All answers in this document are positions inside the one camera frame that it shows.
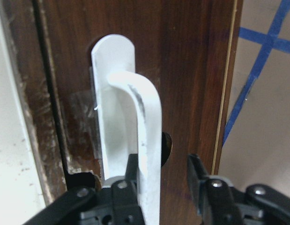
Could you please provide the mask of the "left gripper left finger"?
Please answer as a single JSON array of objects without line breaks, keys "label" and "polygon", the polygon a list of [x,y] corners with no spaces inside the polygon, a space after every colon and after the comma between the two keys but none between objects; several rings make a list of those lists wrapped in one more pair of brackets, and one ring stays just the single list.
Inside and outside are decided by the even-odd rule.
[{"label": "left gripper left finger", "polygon": [[112,184],[112,224],[145,224],[137,195],[138,155],[130,154],[123,179]]}]

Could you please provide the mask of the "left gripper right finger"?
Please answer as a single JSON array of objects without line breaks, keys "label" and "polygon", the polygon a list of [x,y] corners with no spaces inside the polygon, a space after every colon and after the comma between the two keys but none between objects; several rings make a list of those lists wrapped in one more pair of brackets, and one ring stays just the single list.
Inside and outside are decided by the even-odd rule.
[{"label": "left gripper right finger", "polygon": [[187,182],[204,225],[243,224],[229,185],[220,178],[211,178],[196,154],[187,156]]}]

